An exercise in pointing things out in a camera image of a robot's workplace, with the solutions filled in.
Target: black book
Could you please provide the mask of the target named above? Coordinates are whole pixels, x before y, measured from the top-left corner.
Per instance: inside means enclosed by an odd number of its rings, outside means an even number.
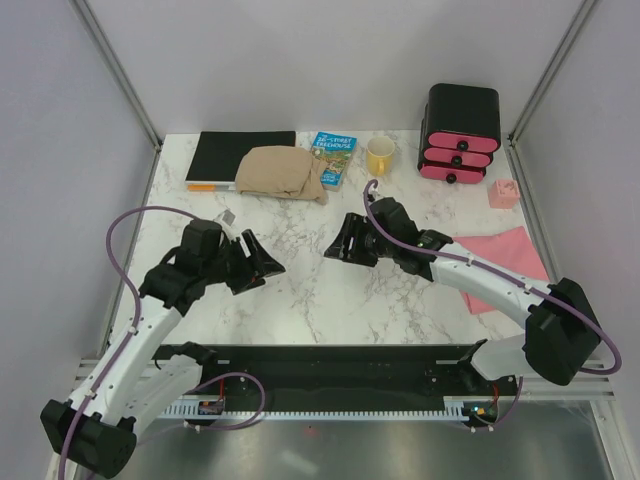
[[[240,162],[252,148],[295,144],[294,131],[202,132],[187,173],[187,188],[212,190],[216,186],[234,190]]]

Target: pink cloth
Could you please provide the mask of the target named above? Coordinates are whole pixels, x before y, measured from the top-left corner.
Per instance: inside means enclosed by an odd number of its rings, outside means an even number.
[[[542,265],[538,252],[531,243],[524,227],[514,228],[498,235],[486,237],[456,237],[456,242],[474,255],[485,258],[501,267],[513,270],[520,275],[548,281],[547,272]],[[469,312],[486,313],[495,310],[491,305],[460,292]]]

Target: book cover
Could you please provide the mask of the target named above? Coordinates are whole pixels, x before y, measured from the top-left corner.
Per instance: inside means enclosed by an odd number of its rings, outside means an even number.
[[[311,153],[314,157],[328,163],[327,169],[320,178],[325,190],[340,188],[357,144],[358,139],[354,137],[318,132],[311,146]]]

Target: marble table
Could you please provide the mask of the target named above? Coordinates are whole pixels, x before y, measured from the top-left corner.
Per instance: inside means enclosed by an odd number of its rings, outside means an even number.
[[[322,256],[344,215],[364,212],[362,190],[372,177],[363,146],[372,136],[386,134],[397,144],[392,170],[380,179],[380,193],[402,202],[418,228],[451,236],[491,235],[525,225],[520,205],[513,210],[489,208],[489,186],[497,178],[511,178],[503,150],[496,152],[482,183],[448,185],[419,176],[418,131],[335,133],[357,137],[358,148],[341,190],[328,192],[324,206],[235,192],[189,192],[184,178],[199,134],[167,136],[148,204],[210,219],[230,209],[236,215],[234,227],[251,228],[287,272],[238,296],[224,285],[209,287],[164,343],[445,344],[521,333],[499,312],[469,314],[458,291],[405,274],[391,260],[367,268]],[[314,138],[315,132],[298,133],[297,142],[309,148]],[[179,244],[187,222],[166,212],[144,215],[129,267],[136,285],[167,250]],[[114,332],[132,312],[132,298],[125,291]]]

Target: pink small box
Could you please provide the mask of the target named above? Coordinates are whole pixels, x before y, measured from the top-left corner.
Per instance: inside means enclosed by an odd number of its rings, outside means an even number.
[[[518,182],[501,178],[489,189],[489,206],[491,208],[509,209],[520,200]]]

